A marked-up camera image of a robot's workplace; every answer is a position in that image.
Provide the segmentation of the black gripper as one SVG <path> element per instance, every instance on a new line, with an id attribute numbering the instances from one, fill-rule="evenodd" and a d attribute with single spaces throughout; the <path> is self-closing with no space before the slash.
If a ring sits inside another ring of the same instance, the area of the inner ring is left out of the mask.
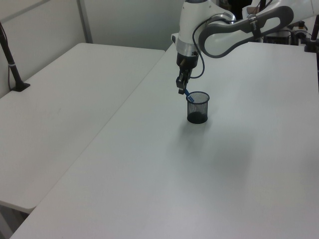
<path id="1" fill-rule="evenodd" d="M 191 78 L 192 70 L 197 66 L 198 59 L 199 55 L 196 51 L 192 52 L 191 56 L 177 54 L 176 64 L 180 70 L 175 82 L 179 94 L 185 94 L 186 86 Z"/>

